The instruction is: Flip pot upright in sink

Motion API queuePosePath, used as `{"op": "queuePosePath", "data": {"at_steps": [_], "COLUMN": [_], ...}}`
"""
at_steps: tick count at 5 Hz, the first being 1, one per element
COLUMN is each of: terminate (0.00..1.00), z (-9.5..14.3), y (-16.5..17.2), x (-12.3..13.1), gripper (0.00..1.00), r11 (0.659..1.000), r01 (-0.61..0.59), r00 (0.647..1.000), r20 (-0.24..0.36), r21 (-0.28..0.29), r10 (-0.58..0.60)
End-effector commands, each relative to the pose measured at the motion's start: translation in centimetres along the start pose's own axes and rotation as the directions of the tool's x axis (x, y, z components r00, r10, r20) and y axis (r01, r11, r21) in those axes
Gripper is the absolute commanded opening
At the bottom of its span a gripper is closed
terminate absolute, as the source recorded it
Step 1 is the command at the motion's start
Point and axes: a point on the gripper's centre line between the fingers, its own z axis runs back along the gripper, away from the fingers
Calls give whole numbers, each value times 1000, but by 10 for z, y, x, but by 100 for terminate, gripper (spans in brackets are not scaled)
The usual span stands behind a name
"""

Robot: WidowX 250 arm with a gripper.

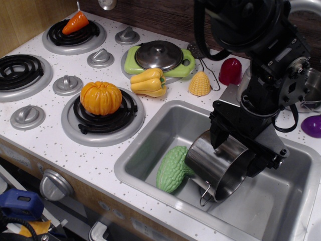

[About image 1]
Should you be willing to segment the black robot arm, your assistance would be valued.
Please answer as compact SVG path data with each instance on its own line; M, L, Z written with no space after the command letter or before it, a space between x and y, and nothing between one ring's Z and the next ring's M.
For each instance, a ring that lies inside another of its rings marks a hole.
M195 1L194 34L201 53L219 61L231 53L246 54L251 78L235 104L213 103L211 144L219 147L229 136L254 153L246 174L278 168L289 151L278 137L275 121L286 107L298 120L296 103L308 89L310 47L288 20L289 1Z

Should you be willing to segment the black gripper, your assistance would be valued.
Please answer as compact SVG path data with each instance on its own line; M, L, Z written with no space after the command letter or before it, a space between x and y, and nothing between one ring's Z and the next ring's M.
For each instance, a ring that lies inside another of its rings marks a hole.
M243 91L229 84L220 98L213 102L210 114L211 145L214 149L229 136L251 150L246 176L255 177L265 168L277 169L289 156L289 150L276 134L275 120L282 106L279 90L274 86L249 84Z

